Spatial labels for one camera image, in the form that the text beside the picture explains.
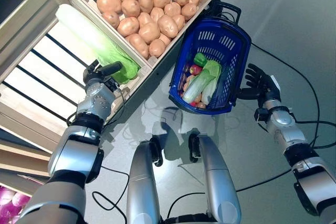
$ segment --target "blue basket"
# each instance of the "blue basket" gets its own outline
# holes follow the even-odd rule
[[[225,9],[235,12],[236,18]],[[192,113],[214,115],[230,112],[235,105],[251,45],[251,38],[238,26],[240,13],[238,7],[218,2],[212,11],[207,11],[206,17],[198,19],[187,30],[169,91],[169,98],[179,108]],[[181,98],[183,85],[190,75],[190,66],[194,64],[193,59],[198,52],[222,65],[216,90],[206,109],[195,108]]]

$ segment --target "gray floor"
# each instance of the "gray floor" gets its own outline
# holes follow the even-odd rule
[[[243,10],[240,26],[252,40],[302,71],[317,91],[321,119],[335,121],[335,41],[336,0],[223,0]],[[268,55],[251,48],[248,62],[276,76],[281,85],[283,103],[293,108],[299,120],[315,120],[316,103],[307,83],[291,69]],[[129,171],[132,155],[139,141],[159,134],[165,139],[164,164],[154,167],[161,215],[166,217],[170,204],[180,195],[204,191],[201,164],[188,161],[188,133],[197,128],[207,133],[218,147],[230,169],[237,189],[260,182],[289,168],[272,138],[253,119],[255,101],[237,101],[229,114],[220,116],[193,115],[177,110],[168,99],[171,69],[155,91],[147,93],[145,101],[125,121],[109,129],[103,148],[107,167]],[[314,125],[301,127],[311,140]],[[335,129],[321,125],[318,144],[334,141]],[[318,153],[333,168],[336,149]],[[302,208],[292,184],[291,174],[271,183],[238,194],[243,212],[242,223],[318,223]],[[98,190],[114,202],[126,183],[124,175],[104,169],[87,186],[89,223],[123,223],[116,211],[104,211],[92,200]],[[126,197],[119,206],[126,210]],[[189,196],[179,201],[172,216],[204,212],[203,195]]]

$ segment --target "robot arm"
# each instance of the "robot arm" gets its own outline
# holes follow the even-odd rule
[[[95,69],[97,65],[95,61],[84,71],[86,97],[50,158],[50,180],[35,192],[19,224],[85,223],[85,183],[99,174],[104,156],[100,134],[118,88],[113,79],[106,84],[106,78],[122,68],[120,62]]]
[[[248,67],[246,79],[250,88],[242,89],[238,97],[258,100],[255,119],[266,122],[267,131],[291,166],[297,179],[294,188],[305,210],[319,216],[322,224],[336,223],[335,175],[310,147],[289,109],[281,104],[275,78],[252,64]]]

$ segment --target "green bell pepper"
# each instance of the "green bell pepper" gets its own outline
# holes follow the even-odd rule
[[[196,55],[195,55],[195,58],[194,58],[194,63],[200,67],[204,67],[205,64],[207,62],[207,59],[205,58],[204,54],[202,54],[201,52],[198,52]]]

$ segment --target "purple onion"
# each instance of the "purple onion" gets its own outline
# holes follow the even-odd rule
[[[9,203],[12,200],[14,194],[15,194],[14,191],[6,187],[1,187],[0,188],[0,206]]]
[[[0,206],[0,217],[11,218],[15,215],[18,215],[22,207],[13,206],[10,202],[6,205]]]
[[[12,204],[13,206],[21,207],[27,204],[29,200],[30,200],[29,196],[26,196],[21,193],[16,193],[12,198]]]

